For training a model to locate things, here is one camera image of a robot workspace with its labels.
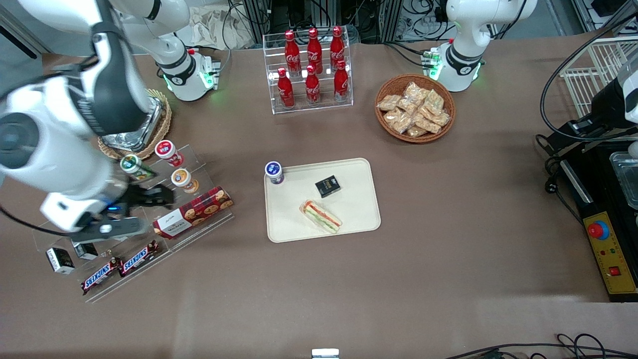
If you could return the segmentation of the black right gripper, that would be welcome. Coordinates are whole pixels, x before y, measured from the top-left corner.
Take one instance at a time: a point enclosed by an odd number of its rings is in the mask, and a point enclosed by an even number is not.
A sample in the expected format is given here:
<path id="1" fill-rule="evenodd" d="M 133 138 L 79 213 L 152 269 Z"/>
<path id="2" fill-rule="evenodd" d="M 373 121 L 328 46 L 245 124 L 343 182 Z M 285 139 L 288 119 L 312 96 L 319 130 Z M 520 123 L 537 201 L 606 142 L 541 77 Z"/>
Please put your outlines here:
<path id="1" fill-rule="evenodd" d="M 102 216 L 105 218 L 130 217 L 132 207 L 147 204 L 149 207 L 173 207 L 174 193 L 164 185 L 155 185 L 150 188 L 130 185 L 120 198 L 102 211 Z"/>

